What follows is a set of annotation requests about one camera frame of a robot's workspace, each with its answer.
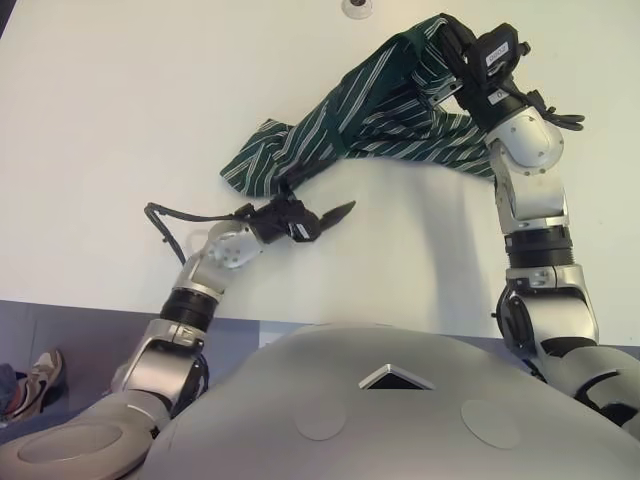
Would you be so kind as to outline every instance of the wire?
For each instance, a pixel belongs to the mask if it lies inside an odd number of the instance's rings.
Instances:
[[[198,394],[198,397],[200,397],[209,390],[209,364],[207,363],[207,359],[202,353],[198,355],[198,361],[202,366],[202,389]]]
[[[544,100],[542,96],[537,90],[524,94],[521,92],[518,87],[511,88],[506,85],[501,85],[505,92],[510,95],[513,95],[516,98],[522,100],[525,104],[531,105],[540,113],[540,116],[544,118],[547,122],[552,123],[556,127],[564,128],[566,130],[573,130],[575,132],[579,132],[584,129],[584,125],[580,122],[584,122],[584,115],[558,115],[556,113],[556,107],[549,107],[544,104]]]
[[[156,227],[162,234],[162,241],[169,244],[171,250],[173,250],[173,252],[176,254],[178,260],[180,260],[180,263],[182,265],[184,265],[187,261],[184,256],[184,252],[182,251],[180,244],[176,241],[171,231],[162,222],[162,220],[160,220],[159,215],[168,215],[170,217],[177,218],[178,220],[183,220],[186,222],[214,222],[216,220],[237,219],[236,215],[201,217],[199,215],[192,215],[190,213],[179,212],[171,208],[163,207],[162,205],[158,205],[157,203],[148,203],[147,206],[144,207],[144,213],[149,221],[153,224],[153,226]]]
[[[175,237],[169,230],[169,228],[163,223],[160,219],[160,215],[167,215],[169,217],[177,218],[178,220],[183,220],[185,222],[216,222],[221,220],[236,220],[240,222],[246,222],[252,226],[258,225],[268,225],[271,229],[276,230],[284,235],[289,235],[289,231],[286,227],[274,222],[274,221],[265,221],[259,218],[251,218],[249,216],[242,216],[236,214],[228,214],[228,215],[218,215],[215,217],[202,217],[200,215],[193,215],[191,213],[180,212],[178,210],[173,210],[172,208],[167,208],[157,203],[150,202],[144,208],[144,213],[149,219],[149,221],[153,224],[154,227],[158,229],[158,231],[162,234],[162,241],[164,243],[168,243],[171,247],[171,250],[176,254],[180,263],[184,265],[187,261],[184,256],[184,252],[180,247],[180,244],[176,241]]]

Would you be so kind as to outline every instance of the white surface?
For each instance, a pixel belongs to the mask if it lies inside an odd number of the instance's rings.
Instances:
[[[445,9],[478,33],[516,26],[533,47],[521,87],[587,115],[561,164],[575,253],[602,341],[640,344],[637,0],[378,0],[364,21],[340,0],[21,0],[0,40],[0,298],[157,311],[179,267],[144,205],[235,209],[245,199],[218,172],[262,121],[296,123],[389,36]],[[358,206],[315,245],[273,246],[221,316],[497,334],[506,261],[489,186],[358,160],[300,197]],[[202,232],[174,225],[199,247]]]

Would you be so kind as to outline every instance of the black joint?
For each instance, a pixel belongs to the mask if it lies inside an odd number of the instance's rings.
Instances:
[[[160,312],[160,318],[183,323],[206,332],[218,301],[188,289],[174,289]]]
[[[573,265],[573,243],[563,226],[523,230],[505,235],[511,268]]]

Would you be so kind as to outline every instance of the shoe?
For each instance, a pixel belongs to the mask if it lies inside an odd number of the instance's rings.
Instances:
[[[59,350],[43,353],[31,373],[18,379],[22,403],[7,415],[8,423],[34,417],[66,391],[64,358]]]

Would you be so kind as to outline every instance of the green striped shirt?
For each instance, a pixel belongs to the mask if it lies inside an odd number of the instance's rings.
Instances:
[[[446,21],[433,17],[389,39],[298,125],[268,120],[221,171],[250,196],[295,188],[344,157],[430,162],[492,177],[484,132],[467,115],[431,108],[453,80],[432,41]]]

